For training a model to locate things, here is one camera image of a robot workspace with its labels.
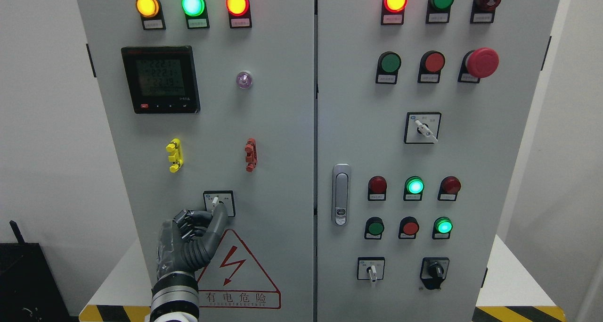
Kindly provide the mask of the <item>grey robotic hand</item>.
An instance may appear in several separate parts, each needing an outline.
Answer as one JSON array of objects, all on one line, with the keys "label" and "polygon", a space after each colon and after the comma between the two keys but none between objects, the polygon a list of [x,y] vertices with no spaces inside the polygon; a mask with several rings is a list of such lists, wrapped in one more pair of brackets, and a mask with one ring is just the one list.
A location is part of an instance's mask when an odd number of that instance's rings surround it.
[{"label": "grey robotic hand", "polygon": [[226,229],[228,211],[218,202],[211,212],[182,210],[162,223],[157,259],[157,278],[174,271],[194,274],[215,255]]}]

